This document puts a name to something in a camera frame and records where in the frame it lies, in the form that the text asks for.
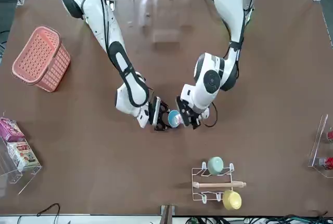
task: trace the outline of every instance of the pink basket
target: pink basket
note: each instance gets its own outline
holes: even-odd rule
[[[62,79],[70,56],[61,43],[60,34],[38,27],[12,65],[12,73],[28,85],[52,92]]]

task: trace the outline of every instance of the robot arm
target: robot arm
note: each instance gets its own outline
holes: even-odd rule
[[[160,112],[161,100],[154,97],[153,104],[148,102],[149,88],[127,56],[119,25],[106,0],[62,0],[62,2],[71,16],[82,19],[85,16],[96,39],[123,79],[124,84],[116,92],[115,107],[125,114],[136,117],[142,128],[148,122],[156,126],[161,120],[159,115],[163,113]]]
[[[214,4],[229,31],[229,47],[223,58],[208,53],[200,55],[194,70],[195,86],[185,84],[181,96],[176,99],[184,125],[192,124],[193,129],[200,126],[202,113],[216,98],[219,89],[230,90],[238,78],[248,11],[244,10],[244,0],[214,0]]]

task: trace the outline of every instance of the yellow mug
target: yellow mug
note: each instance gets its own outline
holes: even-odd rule
[[[241,207],[241,197],[233,190],[226,190],[222,196],[222,202],[227,210],[239,209]]]

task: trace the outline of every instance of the brown table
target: brown table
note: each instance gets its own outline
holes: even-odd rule
[[[222,57],[228,34],[210,0],[117,0],[129,57],[171,108],[205,51]],[[54,93],[29,87],[11,65],[31,32],[61,34],[72,62]],[[114,108],[122,84],[89,27],[61,0],[25,0],[16,10],[0,66],[0,112],[19,122],[44,167],[0,213],[333,215],[333,181],[307,168],[321,114],[332,110],[332,50],[319,3],[257,0],[245,34],[240,78],[220,92],[214,128],[156,133]],[[235,165],[243,206],[191,199],[191,168],[212,156]]]

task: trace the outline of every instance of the clear plastic shelf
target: clear plastic shelf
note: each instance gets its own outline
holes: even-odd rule
[[[322,115],[308,164],[308,167],[316,169],[326,178],[333,178],[333,170],[325,169],[323,165],[319,164],[319,159],[333,157],[333,139],[328,138],[333,131],[331,121],[328,114]]]
[[[0,137],[0,197],[20,194],[41,170],[42,166],[37,162],[36,166],[28,166],[21,172],[18,171],[8,154],[6,141]]]

